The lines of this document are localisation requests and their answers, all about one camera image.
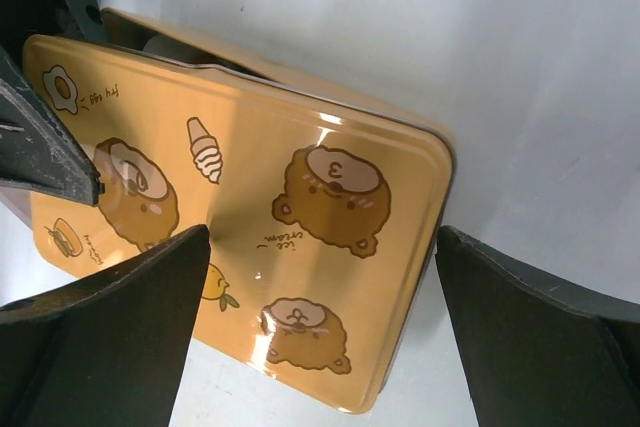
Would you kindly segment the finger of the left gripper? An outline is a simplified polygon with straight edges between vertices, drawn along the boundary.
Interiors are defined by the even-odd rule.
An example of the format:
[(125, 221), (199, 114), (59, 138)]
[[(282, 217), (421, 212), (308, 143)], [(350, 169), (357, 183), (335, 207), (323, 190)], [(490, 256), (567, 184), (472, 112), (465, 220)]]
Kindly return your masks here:
[(95, 206), (100, 174), (70, 131), (1, 51), (1, 185)]

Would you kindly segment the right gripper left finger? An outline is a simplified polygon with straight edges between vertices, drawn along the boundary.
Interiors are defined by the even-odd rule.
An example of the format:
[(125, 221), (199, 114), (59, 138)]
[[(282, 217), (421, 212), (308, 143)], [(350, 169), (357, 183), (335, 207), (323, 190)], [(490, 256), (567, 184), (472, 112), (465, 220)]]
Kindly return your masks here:
[(4, 426), (166, 426), (210, 260), (195, 225), (1, 308)]

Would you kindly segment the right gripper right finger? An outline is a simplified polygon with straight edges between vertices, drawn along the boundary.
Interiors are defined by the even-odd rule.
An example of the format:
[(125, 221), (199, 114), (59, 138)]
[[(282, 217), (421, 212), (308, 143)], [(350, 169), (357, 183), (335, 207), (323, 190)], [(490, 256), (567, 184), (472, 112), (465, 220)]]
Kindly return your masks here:
[(436, 265), (479, 425), (638, 425), (638, 304), (451, 226)]

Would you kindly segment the gold cookie tin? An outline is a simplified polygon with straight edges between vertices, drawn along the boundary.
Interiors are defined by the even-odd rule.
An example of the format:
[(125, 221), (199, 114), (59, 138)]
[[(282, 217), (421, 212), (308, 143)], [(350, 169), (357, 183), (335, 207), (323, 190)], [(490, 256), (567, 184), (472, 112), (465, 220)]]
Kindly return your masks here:
[(299, 69), (276, 61), (253, 49), (231, 42), (217, 33), (207, 33), (174, 22), (114, 8), (103, 9), (101, 15), (110, 41), (117, 45), (140, 49), (146, 44), (148, 36), (163, 34), (177, 42), (213, 54), (293, 90), (316, 94), (342, 104), (363, 108), (429, 131), (439, 137), (450, 151), (455, 150), (453, 135), (445, 127), (432, 120), (392, 106), (341, 83), (317, 76), (307, 69)]

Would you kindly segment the steel tin lid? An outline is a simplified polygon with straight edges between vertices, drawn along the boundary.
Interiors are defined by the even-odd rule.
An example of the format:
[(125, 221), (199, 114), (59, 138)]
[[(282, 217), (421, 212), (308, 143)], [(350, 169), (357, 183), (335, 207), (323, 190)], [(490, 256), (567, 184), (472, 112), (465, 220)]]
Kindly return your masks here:
[(32, 195), (47, 262), (82, 277), (203, 224), (195, 337), (339, 411), (371, 409), (449, 195), (445, 133), (62, 37), (31, 37), (23, 68), (104, 186), (92, 207)]

